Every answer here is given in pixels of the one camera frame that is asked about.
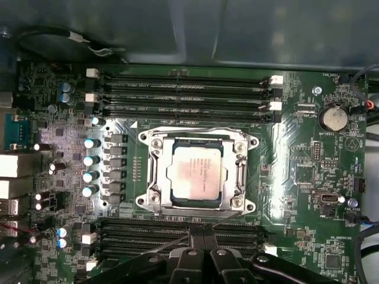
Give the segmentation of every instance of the capacitor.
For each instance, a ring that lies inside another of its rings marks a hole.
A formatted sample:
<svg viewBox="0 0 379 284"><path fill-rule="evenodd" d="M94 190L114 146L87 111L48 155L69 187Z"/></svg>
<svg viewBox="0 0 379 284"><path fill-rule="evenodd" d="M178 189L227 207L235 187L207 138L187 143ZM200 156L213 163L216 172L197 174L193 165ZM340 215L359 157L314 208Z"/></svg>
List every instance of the capacitor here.
<svg viewBox="0 0 379 284"><path fill-rule="evenodd" d="M44 191L44 192L37 193L35 198L37 201L40 201L40 200L49 198L49 196L50 196L50 191Z"/></svg>
<svg viewBox="0 0 379 284"><path fill-rule="evenodd" d="M75 102L74 97L68 93L62 93L59 100L68 105L72 105Z"/></svg>
<svg viewBox="0 0 379 284"><path fill-rule="evenodd" d="M100 162L99 156L86 156L83 159L83 164L87 167L92 166L94 164L98 164Z"/></svg>
<svg viewBox="0 0 379 284"><path fill-rule="evenodd" d="M58 111L58 108L56 105L49 105L47 107L47 111L51 114L55 114Z"/></svg>
<svg viewBox="0 0 379 284"><path fill-rule="evenodd" d="M348 200L348 206L350 207L350 208L356 208L356 207L358 207L358 200L356 200L355 198L350 198L349 200Z"/></svg>
<svg viewBox="0 0 379 284"><path fill-rule="evenodd" d="M63 227L59 228L57 230L57 236L59 238L64 238L66 237L67 235L70 235L71 234L71 231L72 231L72 228L70 225L64 225Z"/></svg>
<svg viewBox="0 0 379 284"><path fill-rule="evenodd" d="M65 163L51 163L49 166L49 169L54 171L54 170L64 170L66 168Z"/></svg>
<svg viewBox="0 0 379 284"><path fill-rule="evenodd" d="M89 138L84 141L84 147L86 147L87 149L97 148L100 145L101 145L101 142L98 139Z"/></svg>
<svg viewBox="0 0 379 284"><path fill-rule="evenodd" d="M329 132L338 132L348 125L348 113L339 104L331 104L321 110L319 124L322 129Z"/></svg>
<svg viewBox="0 0 379 284"><path fill-rule="evenodd" d="M89 185L89 186L83 188L82 195L84 197L91 197L93 194L95 194L97 192L98 189L99 189L99 187L97 187L96 185Z"/></svg>
<svg viewBox="0 0 379 284"><path fill-rule="evenodd" d="M37 143L33 146L35 151L50 151L50 144Z"/></svg>
<svg viewBox="0 0 379 284"><path fill-rule="evenodd" d="M103 125L105 125L106 121L104 119L102 119L102 118L93 117L91 119L91 123L94 126L103 126Z"/></svg>
<svg viewBox="0 0 379 284"><path fill-rule="evenodd" d="M64 82L64 83L61 84L60 90L63 93L74 93L75 87L72 86L70 83Z"/></svg>
<svg viewBox="0 0 379 284"><path fill-rule="evenodd" d="M98 172L95 172L94 170L90 171L90 172L86 172L84 175L83 175L83 180L85 182L92 182L93 180L99 178L99 173Z"/></svg>
<svg viewBox="0 0 379 284"><path fill-rule="evenodd" d="M36 210L39 211L39 210L45 209L45 208L47 208L49 206L50 206L50 200L47 199L47 200L44 200L42 202L37 203L36 204Z"/></svg>
<svg viewBox="0 0 379 284"><path fill-rule="evenodd" d="M60 238L59 240L57 240L57 247L59 247L60 249L64 249L65 247L67 247L67 245L71 243L71 238L70 237L65 237L65 238Z"/></svg>

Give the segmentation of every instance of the electrolytic capacitor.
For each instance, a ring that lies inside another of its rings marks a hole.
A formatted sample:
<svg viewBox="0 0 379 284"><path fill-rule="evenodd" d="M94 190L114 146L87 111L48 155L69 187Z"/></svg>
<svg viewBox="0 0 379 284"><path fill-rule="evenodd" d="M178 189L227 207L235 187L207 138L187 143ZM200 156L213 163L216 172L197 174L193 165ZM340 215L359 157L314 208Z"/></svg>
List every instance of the electrolytic capacitor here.
<svg viewBox="0 0 379 284"><path fill-rule="evenodd" d="M36 200L37 201L44 200L46 198L49 198L49 196L50 196L50 191L40 192L36 194Z"/></svg>
<svg viewBox="0 0 379 284"><path fill-rule="evenodd" d="M93 194L95 194L99 190L99 187L96 185L89 185L82 190L82 195L84 197L91 197Z"/></svg>
<svg viewBox="0 0 379 284"><path fill-rule="evenodd" d="M98 118L98 117L93 117L91 119L92 125L94 126L103 126L105 123L107 123L104 119Z"/></svg>
<svg viewBox="0 0 379 284"><path fill-rule="evenodd" d="M51 114L55 114L58 111L58 108L56 105L49 105L47 107L47 111L49 111Z"/></svg>
<svg viewBox="0 0 379 284"><path fill-rule="evenodd" d="M44 143L37 143L34 145L35 151L50 151L51 147L50 144L44 144Z"/></svg>
<svg viewBox="0 0 379 284"><path fill-rule="evenodd" d="M60 89L63 93L74 93L75 91L75 87L67 82L62 83Z"/></svg>
<svg viewBox="0 0 379 284"><path fill-rule="evenodd" d="M100 162L99 156L86 156L83 159L83 164L87 167L92 166L94 164L98 164Z"/></svg>
<svg viewBox="0 0 379 284"><path fill-rule="evenodd" d="M49 199L44 200L44 201L36 204L36 210L39 211L39 210L45 209L45 208L49 207L49 205L50 205L50 200Z"/></svg>
<svg viewBox="0 0 379 284"><path fill-rule="evenodd" d="M67 235L70 235L71 234L71 231L72 231L72 228L70 225L64 225L62 228L59 228L57 230L57 236L59 238L64 238L66 237Z"/></svg>
<svg viewBox="0 0 379 284"><path fill-rule="evenodd" d="M99 173L95 172L94 170L92 170L90 172L86 172L83 175L83 180L85 182L92 182L93 180L98 179L98 178L99 178Z"/></svg>
<svg viewBox="0 0 379 284"><path fill-rule="evenodd" d="M51 163L49 166L50 170L64 170L66 168L65 163Z"/></svg>
<svg viewBox="0 0 379 284"><path fill-rule="evenodd" d="M75 102L74 97L68 93L62 93L60 95L59 99L61 102L68 104L68 105L72 105Z"/></svg>
<svg viewBox="0 0 379 284"><path fill-rule="evenodd" d="M100 145L101 145L101 142L98 139L89 138L84 141L84 147L86 147L87 149L97 148Z"/></svg>
<svg viewBox="0 0 379 284"><path fill-rule="evenodd" d="M60 238L59 240L57 240L57 247L59 247L60 249L64 249L70 243L71 243L70 237L67 236L65 238Z"/></svg>

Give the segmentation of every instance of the integrated circuit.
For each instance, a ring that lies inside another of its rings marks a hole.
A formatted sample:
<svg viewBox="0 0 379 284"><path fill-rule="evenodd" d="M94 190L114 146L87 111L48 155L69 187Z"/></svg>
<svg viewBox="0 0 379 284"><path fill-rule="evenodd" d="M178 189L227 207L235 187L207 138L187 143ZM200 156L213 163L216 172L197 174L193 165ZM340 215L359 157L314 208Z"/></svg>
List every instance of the integrated circuit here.
<svg viewBox="0 0 379 284"><path fill-rule="evenodd" d="M341 257L334 254L328 254L325 257L325 268L327 269L340 269Z"/></svg>

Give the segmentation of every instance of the black connector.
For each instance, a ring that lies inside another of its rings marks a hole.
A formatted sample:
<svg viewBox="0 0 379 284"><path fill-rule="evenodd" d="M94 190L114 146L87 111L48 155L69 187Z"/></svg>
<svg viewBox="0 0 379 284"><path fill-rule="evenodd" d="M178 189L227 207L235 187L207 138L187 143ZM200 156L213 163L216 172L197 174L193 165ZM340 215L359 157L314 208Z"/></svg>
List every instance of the black connector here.
<svg viewBox="0 0 379 284"><path fill-rule="evenodd" d="M353 181L353 191L359 193L366 192L366 179L355 177Z"/></svg>
<svg viewBox="0 0 379 284"><path fill-rule="evenodd" d="M349 114L366 114L368 112L367 106L356 105L349 108Z"/></svg>
<svg viewBox="0 0 379 284"><path fill-rule="evenodd" d="M343 218L353 224L360 224L362 222L369 222L370 219L367 216L361 215L359 211L345 212Z"/></svg>

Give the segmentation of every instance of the chip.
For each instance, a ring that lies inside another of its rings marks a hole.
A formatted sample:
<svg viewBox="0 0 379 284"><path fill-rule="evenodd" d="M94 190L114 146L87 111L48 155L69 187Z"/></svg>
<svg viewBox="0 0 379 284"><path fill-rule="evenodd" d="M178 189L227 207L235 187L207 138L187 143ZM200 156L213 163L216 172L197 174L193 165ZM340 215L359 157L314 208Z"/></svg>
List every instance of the chip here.
<svg viewBox="0 0 379 284"><path fill-rule="evenodd" d="M340 269L341 257L333 254L329 254L325 257L325 268L328 269Z"/></svg>
<svg viewBox="0 0 379 284"><path fill-rule="evenodd" d="M38 128L47 128L47 121L38 121L37 127Z"/></svg>
<svg viewBox="0 0 379 284"><path fill-rule="evenodd" d="M55 136L63 136L63 132L62 128L57 128L55 129Z"/></svg>
<svg viewBox="0 0 379 284"><path fill-rule="evenodd" d="M111 167L123 167L125 166L125 159L111 159L110 166Z"/></svg>
<svg viewBox="0 0 379 284"><path fill-rule="evenodd" d="M300 238L300 239L303 240L305 238L305 236L306 236L306 231L305 230L299 229L299 230L296 231L296 238Z"/></svg>
<svg viewBox="0 0 379 284"><path fill-rule="evenodd" d="M59 187L59 188L62 188L63 187L63 181L62 180L57 180L56 186Z"/></svg>
<svg viewBox="0 0 379 284"><path fill-rule="evenodd" d="M113 143L125 143L127 142L127 136L123 134L113 134L111 137Z"/></svg>
<svg viewBox="0 0 379 284"><path fill-rule="evenodd" d="M125 171L112 170L109 174L110 179L123 179L125 177Z"/></svg>
<svg viewBox="0 0 379 284"><path fill-rule="evenodd" d="M114 146L110 148L111 155L124 155L126 154L126 147Z"/></svg>
<svg viewBox="0 0 379 284"><path fill-rule="evenodd" d="M124 189L124 183L122 182L111 182L109 184L109 191L110 192L120 192Z"/></svg>
<svg viewBox="0 0 379 284"><path fill-rule="evenodd" d="M167 169L172 194L190 200L216 200L221 186L221 151L215 148L178 147Z"/></svg>
<svg viewBox="0 0 379 284"><path fill-rule="evenodd" d="M81 223L81 222L75 222L75 223L73 223L73 229L74 230L81 230L82 227L83 227L83 223Z"/></svg>
<svg viewBox="0 0 379 284"><path fill-rule="evenodd" d="M72 154L72 160L80 161L80 160L82 160L82 155L80 153L73 153Z"/></svg>
<svg viewBox="0 0 379 284"><path fill-rule="evenodd" d="M78 214L84 214L86 211L86 206L85 205L78 205L75 208L75 212Z"/></svg>
<svg viewBox="0 0 379 284"><path fill-rule="evenodd" d="M80 243L74 243L72 245L72 248L73 248L73 250L81 250L82 249L82 245Z"/></svg>

